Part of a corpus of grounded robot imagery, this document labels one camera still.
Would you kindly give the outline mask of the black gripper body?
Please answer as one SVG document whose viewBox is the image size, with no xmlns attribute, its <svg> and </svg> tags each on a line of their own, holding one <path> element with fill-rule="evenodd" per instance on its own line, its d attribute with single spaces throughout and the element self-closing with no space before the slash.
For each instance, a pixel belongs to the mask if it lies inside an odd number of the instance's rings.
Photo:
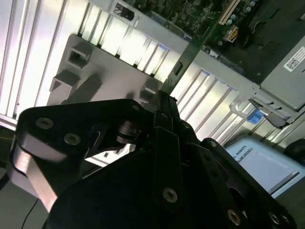
<svg viewBox="0 0 305 229">
<path fill-rule="evenodd" d="M 153 176 L 152 152 L 126 156 L 65 190 L 53 205 L 48 229 L 199 229 L 181 163 L 179 191 Z"/>
</svg>

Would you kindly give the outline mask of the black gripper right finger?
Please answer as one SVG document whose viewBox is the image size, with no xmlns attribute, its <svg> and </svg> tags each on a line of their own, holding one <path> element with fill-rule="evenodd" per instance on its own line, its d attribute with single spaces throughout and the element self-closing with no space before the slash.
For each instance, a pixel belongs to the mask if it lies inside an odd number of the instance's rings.
<svg viewBox="0 0 305 229">
<path fill-rule="evenodd" d="M 296 222 L 215 140 L 199 141 L 169 97 L 174 131 L 188 167 L 187 187 L 201 229 L 295 229 Z"/>
</svg>

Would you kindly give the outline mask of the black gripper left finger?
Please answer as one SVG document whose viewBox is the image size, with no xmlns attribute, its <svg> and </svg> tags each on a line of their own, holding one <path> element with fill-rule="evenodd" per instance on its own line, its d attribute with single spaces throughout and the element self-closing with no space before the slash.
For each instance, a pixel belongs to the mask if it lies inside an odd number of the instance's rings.
<svg viewBox="0 0 305 229">
<path fill-rule="evenodd" d="M 150 132 L 173 130 L 180 118 L 176 99 L 158 91 L 146 106 L 132 99 L 29 108 L 17 123 L 10 158 L 24 181 L 50 211 L 59 195 L 81 178 L 81 164 L 104 151 L 140 146 Z"/>
</svg>

